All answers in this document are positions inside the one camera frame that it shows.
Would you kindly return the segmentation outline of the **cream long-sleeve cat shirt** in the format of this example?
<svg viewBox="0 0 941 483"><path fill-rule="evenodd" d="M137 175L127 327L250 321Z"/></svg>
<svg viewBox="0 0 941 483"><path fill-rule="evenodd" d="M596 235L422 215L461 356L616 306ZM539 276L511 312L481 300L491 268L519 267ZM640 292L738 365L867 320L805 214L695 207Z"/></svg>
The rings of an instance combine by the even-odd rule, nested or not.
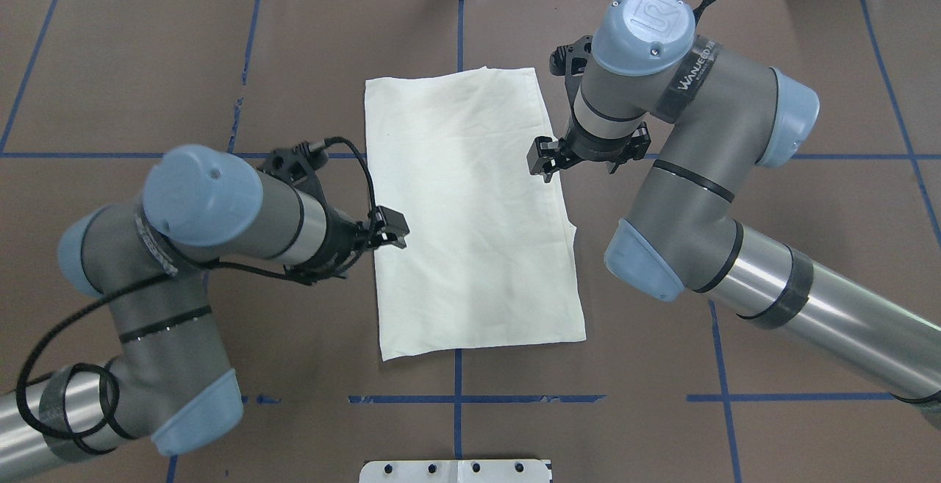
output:
<svg viewBox="0 0 941 483"><path fill-rule="evenodd" d="M409 223L374 253L381 359L584 341L577 229L526 160L551 134L537 72L370 79L364 107L376 199Z"/></svg>

